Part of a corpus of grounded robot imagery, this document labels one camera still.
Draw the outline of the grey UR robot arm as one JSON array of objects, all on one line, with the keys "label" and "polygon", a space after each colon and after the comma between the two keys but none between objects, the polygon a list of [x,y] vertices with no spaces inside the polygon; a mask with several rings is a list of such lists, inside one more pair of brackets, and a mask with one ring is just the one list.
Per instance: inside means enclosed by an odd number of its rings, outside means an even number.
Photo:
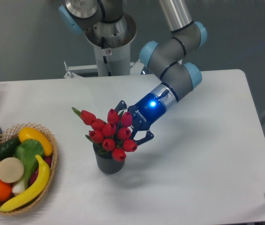
[{"label": "grey UR robot arm", "polygon": [[[132,114],[132,135],[146,132],[137,140],[138,145],[151,140],[150,126],[202,81],[194,64],[180,61],[206,42],[206,28],[193,21],[185,1],[161,0],[159,4],[172,36],[163,44],[148,42],[139,54],[161,84],[127,108]],[[59,14],[73,33],[83,33],[92,44],[99,76],[130,74],[130,45],[136,36],[136,23],[123,11],[121,0],[67,0],[59,7]]]}]

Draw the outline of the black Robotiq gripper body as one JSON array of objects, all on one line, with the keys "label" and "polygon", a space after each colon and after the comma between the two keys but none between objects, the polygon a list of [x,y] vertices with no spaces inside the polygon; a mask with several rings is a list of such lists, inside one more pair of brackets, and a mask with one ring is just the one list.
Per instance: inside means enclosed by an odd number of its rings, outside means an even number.
[{"label": "black Robotiq gripper body", "polygon": [[128,112],[132,115],[133,133],[150,129],[150,126],[166,113],[166,106],[162,102],[169,93],[162,92],[160,96],[148,93],[136,104],[128,107]]}]

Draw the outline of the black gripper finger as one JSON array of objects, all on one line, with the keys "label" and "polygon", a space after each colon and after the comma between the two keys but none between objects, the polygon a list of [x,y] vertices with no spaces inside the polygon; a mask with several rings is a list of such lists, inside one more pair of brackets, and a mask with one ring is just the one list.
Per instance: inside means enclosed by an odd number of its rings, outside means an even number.
[{"label": "black gripper finger", "polygon": [[122,117],[125,112],[128,111],[128,106],[124,100],[121,100],[114,109],[119,117]]},{"label": "black gripper finger", "polygon": [[134,139],[134,142],[137,144],[137,146],[140,146],[140,145],[152,140],[153,138],[154,138],[154,134],[150,130],[148,130],[145,132],[145,136],[143,138],[138,139],[138,140]]}]

